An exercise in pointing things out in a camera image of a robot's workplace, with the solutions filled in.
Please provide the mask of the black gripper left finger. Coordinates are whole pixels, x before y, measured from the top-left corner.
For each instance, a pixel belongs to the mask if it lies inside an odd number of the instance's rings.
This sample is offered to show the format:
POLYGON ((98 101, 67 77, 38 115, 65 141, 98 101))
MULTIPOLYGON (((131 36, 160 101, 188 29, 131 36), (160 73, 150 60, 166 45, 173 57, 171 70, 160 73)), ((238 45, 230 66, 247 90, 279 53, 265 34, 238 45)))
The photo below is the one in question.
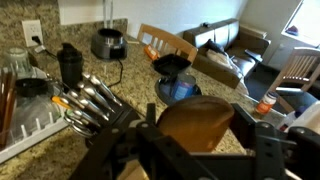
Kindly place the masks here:
POLYGON ((155 105, 144 120, 126 130, 106 127, 94 140, 69 180, 116 180, 125 165, 138 160, 151 180, 214 180, 214 175, 171 136, 155 126, 155 105))

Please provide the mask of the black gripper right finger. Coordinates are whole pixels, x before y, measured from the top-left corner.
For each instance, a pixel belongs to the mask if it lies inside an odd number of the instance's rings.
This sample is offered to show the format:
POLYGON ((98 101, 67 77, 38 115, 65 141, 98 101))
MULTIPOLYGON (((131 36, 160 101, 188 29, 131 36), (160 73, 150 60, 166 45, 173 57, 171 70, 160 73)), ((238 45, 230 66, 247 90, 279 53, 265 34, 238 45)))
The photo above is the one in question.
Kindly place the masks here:
POLYGON ((320 135, 303 127, 288 132, 255 120, 239 104, 232 103, 235 118, 230 129, 243 148, 254 155, 254 180, 320 180, 320 135))

